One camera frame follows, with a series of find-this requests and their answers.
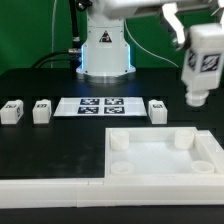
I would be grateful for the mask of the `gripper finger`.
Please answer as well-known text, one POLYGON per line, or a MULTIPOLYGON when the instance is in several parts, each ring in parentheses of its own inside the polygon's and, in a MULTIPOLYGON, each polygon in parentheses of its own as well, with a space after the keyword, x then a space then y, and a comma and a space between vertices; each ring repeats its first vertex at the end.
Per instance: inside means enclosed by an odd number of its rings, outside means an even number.
POLYGON ((176 3, 167 3, 162 6, 163 17, 176 35, 173 43, 175 44, 176 48, 180 50, 184 47, 186 37, 184 26, 176 16, 177 12, 178 7, 176 3))
POLYGON ((212 12, 212 15, 216 17, 217 21, 224 24, 224 8, 217 8, 212 12))

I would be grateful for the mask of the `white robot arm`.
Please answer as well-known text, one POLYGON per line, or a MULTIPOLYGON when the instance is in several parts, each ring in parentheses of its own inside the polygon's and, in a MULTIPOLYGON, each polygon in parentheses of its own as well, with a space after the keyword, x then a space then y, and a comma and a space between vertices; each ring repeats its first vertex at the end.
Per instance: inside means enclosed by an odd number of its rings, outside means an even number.
POLYGON ((77 73, 92 82, 122 80, 136 71, 124 39, 128 18, 160 14, 175 34, 177 50, 193 45, 190 30, 177 17, 179 12, 214 8, 222 12, 219 24, 224 28, 224 0, 76 0, 76 8, 87 12, 87 40, 81 47, 77 73))

